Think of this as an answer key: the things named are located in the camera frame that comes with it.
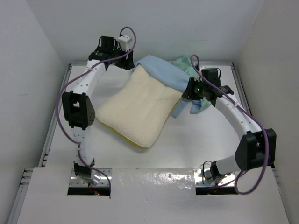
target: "light blue fabric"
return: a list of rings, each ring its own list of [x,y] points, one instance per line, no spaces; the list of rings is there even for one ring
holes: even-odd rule
[[[187,88],[190,76],[169,62],[158,57],[148,55],[136,62],[136,66],[139,64],[151,76],[159,80],[164,85],[180,92],[184,92]],[[176,118],[185,109],[188,103],[190,103],[190,100],[182,99],[172,111],[171,116]],[[200,111],[201,101],[193,101],[190,113],[199,113]]]

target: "gray wall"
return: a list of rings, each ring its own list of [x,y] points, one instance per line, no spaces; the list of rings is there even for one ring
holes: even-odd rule
[[[0,0],[0,223],[38,164],[65,67],[25,0]]]
[[[291,223],[299,223],[298,22],[298,0],[266,0],[237,64],[252,113],[277,132],[275,166]]]
[[[63,62],[86,60],[101,35],[131,26],[135,59],[197,53],[202,60],[240,54],[263,0],[27,0]]]

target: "purple cable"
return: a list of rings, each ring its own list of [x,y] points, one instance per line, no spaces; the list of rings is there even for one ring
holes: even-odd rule
[[[94,68],[95,68],[96,66],[98,66],[99,64],[102,64],[102,63],[106,63],[106,62],[110,62],[110,61],[114,61],[114,60],[121,59],[121,58],[123,58],[123,57],[126,57],[128,54],[130,54],[130,53],[133,51],[133,49],[135,48],[135,45],[136,45],[136,34],[135,34],[134,30],[133,30],[131,27],[124,27],[123,29],[121,29],[121,32],[120,32],[120,33],[122,33],[122,31],[125,30],[125,29],[129,29],[129,30],[131,30],[132,33],[133,33],[133,36],[134,36],[134,44],[133,44],[133,46],[132,46],[132,49],[129,50],[126,54],[124,54],[124,55],[122,55],[122,56],[115,57],[115,58],[110,58],[110,59],[103,60],[103,61],[100,61],[100,62],[94,64],[89,70],[87,70],[86,72],[84,72],[82,75],[80,75],[80,76],[78,76],[78,77],[72,79],[71,81],[69,81],[67,84],[65,84],[65,85],[61,88],[61,90],[60,90],[60,92],[59,92],[59,94],[58,94],[58,99],[57,99],[57,101],[56,101],[56,105],[55,105],[55,116],[56,116],[56,119],[57,119],[57,123],[59,124],[59,126],[60,126],[62,132],[64,133],[64,135],[65,135],[71,142],[73,142],[73,143],[75,143],[75,144],[78,145],[78,155],[79,155],[79,159],[81,160],[81,162],[82,162],[87,168],[89,168],[89,169],[93,169],[93,170],[95,170],[95,171],[97,171],[97,172],[103,174],[105,177],[107,177],[107,176],[106,176],[103,172],[101,172],[100,170],[98,170],[98,169],[96,169],[96,168],[92,168],[92,167],[90,167],[90,166],[89,166],[88,164],[86,164],[86,162],[82,159],[82,157],[81,157],[81,155],[80,155],[80,153],[79,153],[79,148],[80,148],[80,144],[81,144],[81,142],[78,142],[78,141],[75,141],[74,139],[72,139],[71,136],[68,135],[68,133],[66,132],[65,128],[63,127],[63,125],[62,125],[62,123],[61,123],[61,120],[60,120],[60,117],[59,117],[59,103],[60,103],[60,98],[61,98],[63,92],[66,90],[66,88],[67,88],[71,83],[75,82],[76,80],[80,79],[80,78],[83,77],[83,76],[86,76],[89,72],[92,71],[92,69],[94,69]],[[110,189],[110,191],[111,191],[111,182],[110,182],[109,179],[108,179],[108,182],[109,182],[109,189]]]
[[[208,83],[211,87],[213,87],[214,89],[218,90],[219,92],[221,92],[232,104],[236,104],[236,102],[231,98],[229,97],[224,91],[222,91],[221,89],[219,89],[217,86],[215,86],[214,84],[212,84],[211,82],[209,82],[199,71],[197,71],[197,69],[195,68],[195,65],[193,63],[193,57],[195,57],[197,59],[197,65],[199,66],[199,57],[197,55],[191,55],[190,57],[190,60],[191,60],[191,64],[192,64],[192,67],[194,68],[194,70],[197,72],[197,74],[199,74],[199,76],[201,77],[201,79],[203,81],[205,81],[206,83]],[[239,105],[237,105],[237,108],[239,109],[239,111],[243,112],[244,114],[246,114],[249,118],[251,118],[252,120],[254,120],[257,125],[259,125],[259,127],[262,129],[262,132],[263,132],[263,136],[264,136],[264,139],[265,139],[265,159],[263,161],[263,168],[262,168],[262,171],[261,171],[261,174],[258,178],[258,180],[256,181],[256,183],[253,185],[253,187],[248,190],[248,191],[245,191],[245,192],[240,192],[238,190],[238,181],[239,181],[239,178],[241,176],[244,175],[243,172],[240,172],[239,175],[236,177],[235,179],[235,191],[239,194],[239,195],[247,195],[247,194],[250,194],[252,193],[259,185],[259,183],[261,182],[262,178],[263,178],[263,175],[266,171],[266,168],[267,168],[267,165],[268,165],[268,159],[269,159],[269,140],[268,140],[268,136],[267,136],[267,133],[266,133],[266,130],[265,128],[263,127],[263,125],[257,120],[255,119],[251,114],[249,114],[247,111],[245,111],[243,108],[241,108]]]

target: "purple hose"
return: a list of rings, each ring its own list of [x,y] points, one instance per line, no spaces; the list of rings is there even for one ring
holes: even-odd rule
[[[81,155],[80,155],[80,153],[79,153],[79,149],[80,149],[80,144],[81,144],[81,142],[78,142],[78,141],[75,141],[74,139],[72,139],[71,136],[68,135],[68,133],[66,132],[65,128],[63,127],[63,125],[62,125],[62,123],[61,123],[61,120],[60,120],[60,117],[59,117],[59,103],[60,103],[60,98],[61,98],[63,92],[66,90],[66,88],[67,88],[71,83],[75,82],[76,80],[80,79],[80,78],[83,77],[83,76],[86,76],[89,72],[92,71],[92,69],[94,69],[94,68],[95,68],[96,66],[98,66],[99,64],[102,64],[102,63],[106,63],[106,62],[110,62],[110,61],[114,61],[114,60],[121,59],[121,58],[123,58],[123,57],[126,57],[128,54],[130,54],[130,53],[133,51],[133,49],[135,48],[135,45],[136,45],[136,34],[135,34],[134,30],[133,30],[131,27],[124,27],[123,29],[121,29],[121,33],[122,33],[122,31],[125,30],[125,29],[130,29],[130,30],[132,31],[132,33],[133,33],[133,36],[134,36],[134,44],[133,44],[132,49],[129,50],[126,54],[124,54],[124,55],[122,55],[122,56],[115,57],[115,58],[110,58],[110,59],[103,60],[103,61],[100,61],[100,62],[94,64],[89,70],[87,70],[86,72],[84,72],[82,75],[80,75],[80,76],[78,76],[78,77],[72,79],[71,81],[69,81],[67,84],[65,84],[65,85],[61,88],[61,90],[60,90],[60,92],[59,92],[59,94],[58,94],[58,99],[57,99],[57,101],[56,101],[56,105],[55,105],[55,116],[56,116],[56,119],[57,119],[57,123],[59,124],[59,126],[60,126],[62,132],[64,133],[64,135],[65,135],[71,142],[73,142],[73,143],[75,143],[75,144],[78,145],[78,155],[79,155],[79,159],[81,160],[81,162],[82,162],[86,167],[88,167],[89,169],[93,169],[93,170],[95,170],[95,171],[97,171],[97,172],[103,174],[105,177],[107,177],[107,176],[106,176],[103,172],[101,172],[100,170],[98,170],[98,169],[96,169],[96,168],[92,168],[92,167],[90,167],[90,166],[89,166],[89,165],[82,159],[82,157],[81,157]],[[107,177],[107,180],[108,180],[108,182],[109,182],[109,189],[110,189],[110,191],[111,191],[111,182],[110,182],[110,180],[108,179],[108,177]]]
[[[232,104],[235,104],[236,102],[231,98],[229,97],[224,91],[222,91],[221,89],[219,89],[217,86],[215,86],[214,84],[212,84],[211,82],[209,82],[199,71],[197,71],[197,69],[195,68],[195,65],[193,63],[193,57],[195,57],[197,59],[197,65],[199,66],[199,57],[197,55],[191,55],[190,57],[190,60],[191,60],[191,64],[192,64],[192,67],[194,68],[194,70],[197,72],[197,74],[199,74],[199,76],[202,78],[203,81],[205,81],[206,83],[208,83],[211,87],[213,87],[214,89],[218,90],[219,92],[221,92],[227,99],[229,99],[229,101],[232,103]],[[267,133],[266,133],[266,130],[265,128],[263,127],[263,125],[257,120],[255,119],[251,114],[249,114],[247,111],[245,111],[243,108],[241,108],[239,105],[237,105],[237,108],[243,112],[244,114],[246,114],[249,118],[251,118],[252,120],[254,120],[257,125],[259,125],[259,127],[262,129],[262,132],[263,132],[263,136],[264,136],[264,139],[265,139],[265,159],[263,161],[263,168],[262,168],[262,171],[261,171],[261,174],[258,178],[258,180],[256,181],[256,183],[254,184],[254,186],[248,190],[248,191],[245,191],[245,192],[240,192],[238,190],[238,181],[239,181],[239,178],[241,176],[243,176],[243,172],[240,172],[239,175],[236,177],[235,179],[235,191],[239,194],[239,195],[247,195],[247,194],[250,194],[252,193],[259,185],[259,183],[261,182],[262,178],[263,178],[263,175],[266,171],[266,168],[267,168],[267,165],[268,165],[268,159],[269,159],[269,140],[268,140],[268,136],[267,136]]]

